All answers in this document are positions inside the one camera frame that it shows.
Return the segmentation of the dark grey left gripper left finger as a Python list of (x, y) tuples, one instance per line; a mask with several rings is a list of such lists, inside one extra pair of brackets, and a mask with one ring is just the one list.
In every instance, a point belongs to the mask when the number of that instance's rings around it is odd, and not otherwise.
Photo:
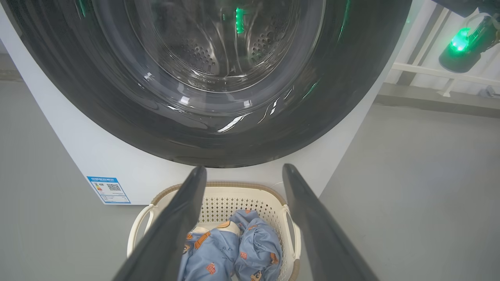
[(205, 167), (195, 167), (132, 251), (114, 281), (176, 281), (186, 235), (198, 222), (207, 186)]

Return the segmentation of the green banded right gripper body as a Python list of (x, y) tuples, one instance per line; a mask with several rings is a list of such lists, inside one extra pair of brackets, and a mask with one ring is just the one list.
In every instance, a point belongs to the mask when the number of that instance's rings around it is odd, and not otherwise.
[(453, 73), (466, 73), (481, 59), (482, 53), (499, 43), (499, 17), (480, 16), (481, 22), (474, 28), (470, 18), (451, 39), (439, 56), (440, 65)]

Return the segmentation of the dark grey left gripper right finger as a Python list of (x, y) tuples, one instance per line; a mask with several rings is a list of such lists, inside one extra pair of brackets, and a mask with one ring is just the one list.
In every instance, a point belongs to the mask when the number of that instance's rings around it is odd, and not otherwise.
[(282, 169), (291, 218), (301, 230), (315, 281), (377, 281), (378, 277), (293, 164)]

